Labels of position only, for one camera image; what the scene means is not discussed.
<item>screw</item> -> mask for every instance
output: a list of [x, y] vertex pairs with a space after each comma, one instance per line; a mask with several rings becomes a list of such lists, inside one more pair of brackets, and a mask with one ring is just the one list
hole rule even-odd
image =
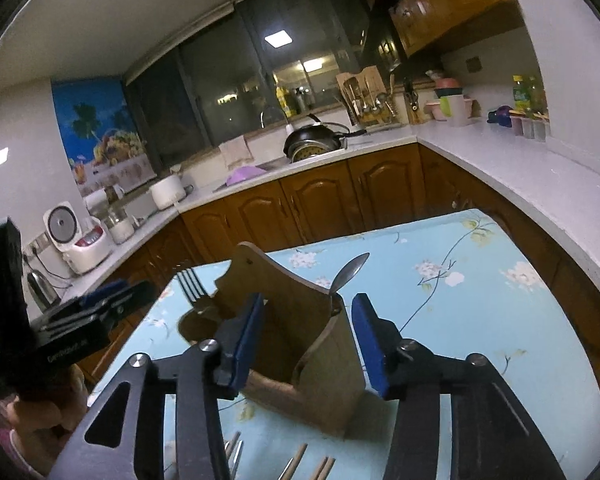
[[148, 360], [146, 354], [133, 354], [129, 358], [129, 364], [132, 365], [133, 368], [139, 368], [144, 366]]
[[418, 349], [419, 346], [420, 344], [415, 339], [402, 339], [398, 348], [405, 352], [413, 352]]
[[215, 339], [205, 339], [198, 346], [203, 352], [215, 352], [220, 345]]
[[487, 364], [487, 362], [489, 362], [488, 359], [482, 354], [469, 354], [467, 359], [474, 366], [484, 366]]

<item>power cord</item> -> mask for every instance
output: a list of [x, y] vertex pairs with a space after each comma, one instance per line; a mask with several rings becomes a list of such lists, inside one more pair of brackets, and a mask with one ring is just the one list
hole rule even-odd
[[[31, 263], [30, 263], [30, 261], [29, 261], [29, 257], [28, 257], [26, 254], [23, 254], [22, 256], [23, 256], [24, 262], [27, 264], [27, 267], [29, 267], [29, 270], [37, 270], [35, 267], [33, 267], [33, 266], [31, 265]], [[52, 286], [53, 288], [58, 288], [58, 289], [60, 289], [60, 290], [67, 290], [68, 288], [71, 288], [71, 287], [72, 287], [71, 285], [65, 285], [65, 286], [62, 286], [62, 285], [54, 285], [53, 283], [51, 283], [51, 286]]]
[[64, 276], [60, 276], [59, 274], [56, 274], [56, 273], [54, 273], [54, 272], [51, 272], [49, 269], [47, 269], [47, 268], [46, 268], [46, 265], [45, 265], [45, 263], [42, 261], [42, 259], [40, 258], [39, 254], [38, 254], [38, 251], [37, 251], [36, 249], [32, 249], [32, 250], [31, 250], [31, 252], [32, 252], [32, 253], [33, 253], [33, 255], [36, 257], [36, 259], [37, 259], [37, 260], [40, 262], [40, 265], [42, 265], [42, 268], [43, 268], [43, 269], [45, 269], [45, 271], [46, 271], [46, 273], [47, 273], [47, 274], [49, 274], [49, 275], [51, 275], [51, 276], [54, 276], [54, 277], [56, 277], [56, 278], [59, 278], [60, 280], [65, 280], [65, 281], [67, 281], [67, 280], [70, 280], [70, 279], [71, 279], [71, 277], [64, 277]]

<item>wooden cabinet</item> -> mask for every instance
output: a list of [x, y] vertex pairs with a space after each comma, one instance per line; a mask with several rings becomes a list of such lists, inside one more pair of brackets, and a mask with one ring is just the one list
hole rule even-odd
[[461, 169], [446, 158], [420, 145], [429, 216], [470, 209], [471, 199], [462, 193]]
[[229, 259], [236, 244], [247, 239], [241, 226], [230, 223], [230, 215], [224, 200], [216, 200], [182, 215], [198, 251], [208, 264]]
[[118, 325], [110, 332], [109, 340], [111, 344], [96, 353], [84, 358], [78, 362], [78, 366], [84, 374], [84, 378], [87, 383], [91, 383], [91, 386], [95, 386], [104, 373], [109, 368], [109, 365], [115, 359], [116, 355], [120, 352], [120, 349], [125, 344], [126, 340], [134, 331], [134, 326], [131, 325], [126, 319], [123, 319]]
[[600, 387], [600, 293], [584, 272], [565, 255], [551, 291], [569, 318]]
[[560, 256], [556, 243], [490, 186], [432, 150], [420, 146], [431, 216], [478, 208], [490, 216], [551, 285]]
[[307, 243], [365, 230], [346, 162], [336, 162], [280, 180]]
[[303, 240], [280, 183], [268, 182], [224, 199], [231, 225], [263, 251], [301, 245]]
[[180, 217], [163, 227], [147, 242], [146, 247], [151, 261], [155, 263], [167, 283], [181, 267], [193, 267], [204, 263]]
[[[142, 280], [148, 280], [160, 292], [171, 281], [179, 265], [200, 263], [200, 256], [195, 250], [184, 222], [181, 218], [176, 218], [132, 254], [126, 262], [122, 263], [107, 282], [122, 279], [133, 285]], [[122, 345], [151, 307], [151, 305], [147, 305], [129, 315], [111, 331], [109, 346], [78, 363], [89, 383], [95, 384], [102, 378], [104, 372], [120, 352]]]
[[[411, 55], [448, 31], [499, 4], [507, 4], [510, 7], [514, 2], [515, 0], [399, 0], [390, 10], [390, 15], [405, 52]], [[501, 21], [503, 16], [508, 18], [509, 15], [510, 12], [501, 10], [493, 14], [492, 21]], [[520, 20], [510, 19], [510, 27], [505, 27], [504, 30], [502, 23], [486, 26], [480, 22], [479, 28], [484, 29], [486, 38], [519, 26], [519, 22]], [[471, 38], [472, 43], [483, 39], [475, 37], [475, 31], [472, 31]]]
[[349, 170], [366, 229], [427, 216], [417, 144], [351, 158]]

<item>person's hand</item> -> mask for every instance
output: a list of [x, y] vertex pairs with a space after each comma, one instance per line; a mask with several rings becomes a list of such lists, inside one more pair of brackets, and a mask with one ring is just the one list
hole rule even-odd
[[48, 400], [16, 398], [7, 406], [14, 428], [13, 443], [24, 460], [40, 474], [51, 471], [62, 448], [87, 412], [88, 392], [80, 368], [73, 365], [56, 384]]

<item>light blue tablecloth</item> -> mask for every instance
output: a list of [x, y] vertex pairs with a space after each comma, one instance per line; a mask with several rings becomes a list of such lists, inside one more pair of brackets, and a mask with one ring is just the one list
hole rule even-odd
[[[478, 210], [277, 251], [287, 269], [328, 287], [344, 263], [370, 257], [341, 291], [345, 304], [366, 292], [378, 315], [404, 337], [437, 354], [485, 354], [500, 370], [549, 443], [569, 480], [583, 479], [600, 459], [600, 391], [589, 361], [547, 286], [506, 234]], [[228, 262], [196, 268], [206, 290]], [[91, 401], [135, 352], [152, 358], [179, 354], [188, 343], [177, 322], [189, 310], [176, 279], [123, 346]], [[242, 399], [219, 401], [222, 431], [241, 431], [238, 477], [277, 478], [302, 442], [308, 450], [296, 473], [308, 478], [319, 460], [336, 458], [330, 478], [382, 478], [396, 405], [365, 394], [344, 440], [325, 436]], [[441, 396], [438, 478], [450, 471], [450, 402]], [[174, 457], [174, 399], [165, 414], [165, 464]]]

